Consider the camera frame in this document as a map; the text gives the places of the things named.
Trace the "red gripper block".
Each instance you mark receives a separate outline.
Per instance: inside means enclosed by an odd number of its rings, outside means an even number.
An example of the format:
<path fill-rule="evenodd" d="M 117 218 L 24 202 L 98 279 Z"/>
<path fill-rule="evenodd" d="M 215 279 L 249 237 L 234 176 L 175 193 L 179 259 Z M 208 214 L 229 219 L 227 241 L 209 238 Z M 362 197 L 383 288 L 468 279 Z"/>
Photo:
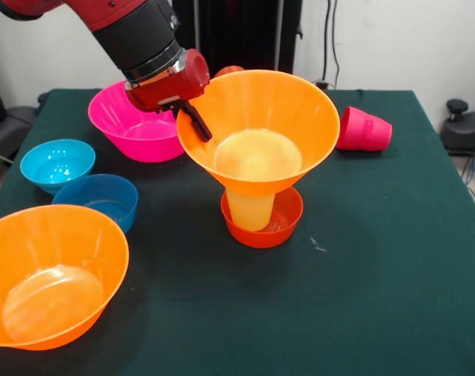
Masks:
<path fill-rule="evenodd" d="M 125 82 L 125 94 L 132 105 L 143 112 L 169 109 L 177 101 L 188 101 L 202 95 L 210 82 L 208 65 L 196 49 L 183 50 L 179 59 L 161 73 L 140 83 Z M 177 117 L 180 107 L 171 107 Z M 181 110 L 192 121 L 192 127 L 202 142 L 212 138 L 198 110 L 189 102 L 182 102 Z"/>

